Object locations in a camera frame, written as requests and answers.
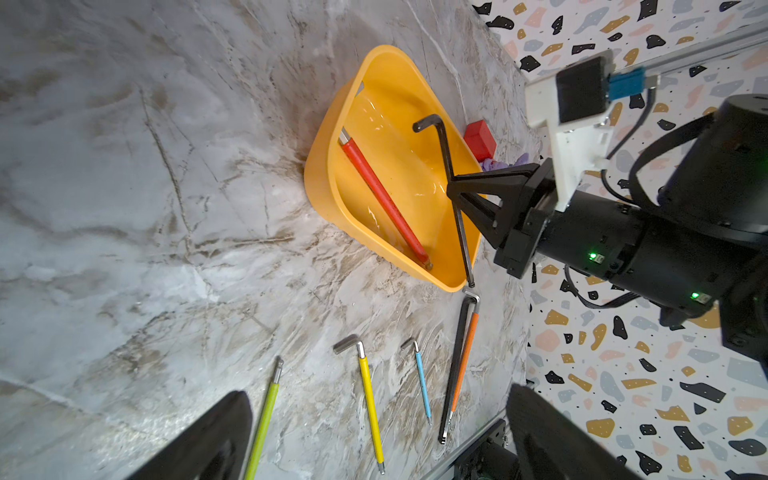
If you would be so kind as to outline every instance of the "yellow bowl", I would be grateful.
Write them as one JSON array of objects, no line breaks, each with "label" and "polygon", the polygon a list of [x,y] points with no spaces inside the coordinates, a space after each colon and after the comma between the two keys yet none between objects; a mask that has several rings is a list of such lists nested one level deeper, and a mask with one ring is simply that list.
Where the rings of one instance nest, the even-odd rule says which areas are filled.
[{"label": "yellow bowl", "polygon": [[[306,159],[304,187],[321,217],[410,275],[456,292],[466,284],[437,131],[413,123],[430,114],[445,122],[456,174],[481,171],[472,152],[413,61],[381,45],[339,90]],[[434,264],[427,271],[408,247],[339,145],[345,127]],[[480,233],[464,216],[472,263]]]}]

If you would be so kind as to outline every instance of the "wall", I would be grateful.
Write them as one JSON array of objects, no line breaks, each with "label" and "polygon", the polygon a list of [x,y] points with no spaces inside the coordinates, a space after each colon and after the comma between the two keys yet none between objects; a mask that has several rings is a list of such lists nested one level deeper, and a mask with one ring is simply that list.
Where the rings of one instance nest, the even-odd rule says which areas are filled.
[{"label": "wall", "polygon": [[[663,77],[653,113],[611,165],[614,189],[627,193],[617,182],[666,130],[709,113],[728,95],[768,93],[766,61],[763,47]],[[612,106],[613,144],[639,117],[642,97]],[[551,154],[546,143],[544,155]],[[666,183],[689,147],[641,171],[649,193]],[[595,175],[586,174],[579,189],[608,197]],[[670,331],[659,327],[659,309],[646,300],[590,310],[560,290],[560,263],[542,260],[536,270],[528,378],[537,391],[637,472],[660,468],[669,478],[727,478],[728,470],[768,474],[768,382],[758,363],[722,347],[716,312]],[[571,276],[582,295],[595,292],[599,303],[622,293],[599,279]],[[722,401],[694,392],[702,388],[721,392]]]},{"label": "wall", "polygon": [[765,0],[472,0],[529,80],[596,51],[617,68],[664,55],[766,19]]}]

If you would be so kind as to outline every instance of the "blue-handled allen wrench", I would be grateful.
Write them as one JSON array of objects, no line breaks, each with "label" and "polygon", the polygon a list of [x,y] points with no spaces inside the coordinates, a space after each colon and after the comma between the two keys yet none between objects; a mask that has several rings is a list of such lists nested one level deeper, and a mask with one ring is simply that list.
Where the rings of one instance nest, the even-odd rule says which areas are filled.
[{"label": "blue-handled allen wrench", "polygon": [[422,383],[422,398],[424,399],[424,410],[427,413],[427,421],[430,426],[432,425],[432,410],[429,409],[429,395],[427,394],[427,380],[424,378],[424,364],[422,363],[422,353],[419,351],[419,344],[416,339],[411,337],[406,340],[400,346],[400,349],[405,349],[413,343],[413,348],[416,350],[416,366],[419,367],[419,381]]}]

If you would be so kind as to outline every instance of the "red block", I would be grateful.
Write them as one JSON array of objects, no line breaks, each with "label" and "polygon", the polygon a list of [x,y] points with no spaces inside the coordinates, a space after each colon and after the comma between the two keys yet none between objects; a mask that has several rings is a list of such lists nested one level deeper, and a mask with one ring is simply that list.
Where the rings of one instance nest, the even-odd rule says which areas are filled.
[{"label": "red block", "polygon": [[469,150],[475,155],[477,161],[493,158],[496,153],[496,140],[493,139],[491,129],[488,128],[485,120],[467,125],[464,141],[467,142]]}]

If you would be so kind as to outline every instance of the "white bracket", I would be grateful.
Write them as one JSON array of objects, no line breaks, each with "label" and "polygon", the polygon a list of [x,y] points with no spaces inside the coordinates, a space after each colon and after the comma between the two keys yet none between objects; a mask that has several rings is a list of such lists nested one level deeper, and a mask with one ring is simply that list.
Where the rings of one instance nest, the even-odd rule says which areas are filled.
[{"label": "white bracket", "polygon": [[558,191],[554,208],[564,212],[584,171],[603,170],[608,166],[605,156],[614,129],[607,125],[605,113],[561,124],[555,75],[525,87],[525,110],[528,125],[533,128],[546,125],[549,130]]}]

